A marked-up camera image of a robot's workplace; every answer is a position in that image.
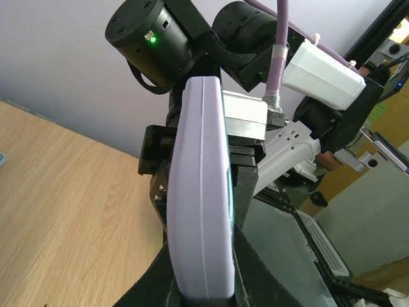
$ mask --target cable connector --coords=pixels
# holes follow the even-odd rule
[[[267,103],[267,131],[283,128],[286,125],[286,118],[280,106],[280,94],[265,94],[262,101]]]
[[[281,98],[280,98],[280,93],[278,91],[273,92],[273,93],[266,91],[262,98],[262,101],[267,103],[268,110],[271,110],[277,113],[282,113]]]

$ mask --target white plastic part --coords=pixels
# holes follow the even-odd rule
[[[318,44],[320,43],[321,35],[319,33],[315,33],[314,39],[315,39],[314,46],[318,46]]]
[[[346,110],[365,88],[365,80],[305,40],[284,71],[282,85]]]
[[[350,61],[350,68],[355,67],[357,65],[356,61]]]
[[[167,192],[169,253],[188,299],[234,294],[232,188],[220,80],[190,78]]]
[[[317,177],[314,174],[316,168],[317,165],[315,164],[314,159],[302,161],[301,163],[298,163],[296,166],[294,166],[294,170],[298,174],[304,176],[305,178],[308,178],[313,182],[318,181]]]
[[[360,299],[359,301],[357,301],[357,302],[353,305],[353,307],[366,307],[365,300],[364,300],[364,299]]]
[[[409,307],[408,295],[389,288],[385,289],[384,292],[389,294],[389,300],[393,307]]]
[[[393,307],[409,307],[409,296],[401,292],[385,289],[385,293],[389,294],[389,301]],[[353,307],[379,307],[376,304],[366,303],[364,299],[360,299]]]
[[[327,236],[323,233],[321,227],[318,226],[317,222],[304,212],[298,211],[298,215],[301,217],[302,222],[327,261],[332,273],[335,276],[349,276],[350,272],[348,268],[341,260],[341,257],[331,242],[327,239]]]
[[[258,181],[254,195],[298,163],[315,157],[321,150],[320,141],[313,139],[302,122],[291,121],[270,142],[266,157],[258,164]]]

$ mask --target silver metal block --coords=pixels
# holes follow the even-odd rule
[[[260,98],[224,91],[224,116],[231,145],[265,140],[267,103]]]
[[[284,126],[288,125],[289,120],[288,118],[284,117],[284,113],[279,113],[275,112],[272,110],[268,110],[268,115],[267,115],[267,130],[275,130],[275,129],[281,129]]]

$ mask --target mounting hole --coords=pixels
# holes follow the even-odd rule
[[[372,168],[375,168],[375,167],[378,166],[378,161],[377,161],[377,160],[374,160],[374,159],[371,159],[371,160],[368,161],[368,165],[369,165],[370,167],[372,167]]]

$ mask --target wood grain surface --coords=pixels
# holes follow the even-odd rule
[[[138,160],[0,102],[0,306],[112,306],[162,245]]]

